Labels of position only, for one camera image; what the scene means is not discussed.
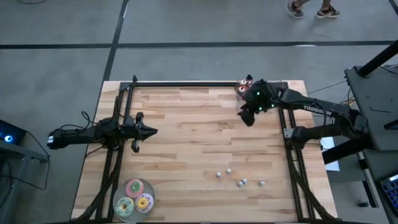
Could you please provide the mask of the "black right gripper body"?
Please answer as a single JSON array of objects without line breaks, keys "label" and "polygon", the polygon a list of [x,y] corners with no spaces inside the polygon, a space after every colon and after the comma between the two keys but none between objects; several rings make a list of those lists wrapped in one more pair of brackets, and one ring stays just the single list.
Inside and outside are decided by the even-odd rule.
[{"label": "black right gripper body", "polygon": [[253,118],[255,114],[258,114],[261,111],[261,107],[259,105],[253,104],[245,104],[244,105],[244,113],[245,117]]}]

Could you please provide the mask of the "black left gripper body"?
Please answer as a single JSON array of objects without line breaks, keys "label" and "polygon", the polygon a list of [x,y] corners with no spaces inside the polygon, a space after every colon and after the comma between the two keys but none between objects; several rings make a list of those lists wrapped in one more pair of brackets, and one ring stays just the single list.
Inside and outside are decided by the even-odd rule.
[{"label": "black left gripper body", "polygon": [[141,139],[141,128],[144,114],[138,112],[136,117],[128,116],[124,121],[124,138],[133,139],[131,148],[133,152],[139,152],[138,140]]}]

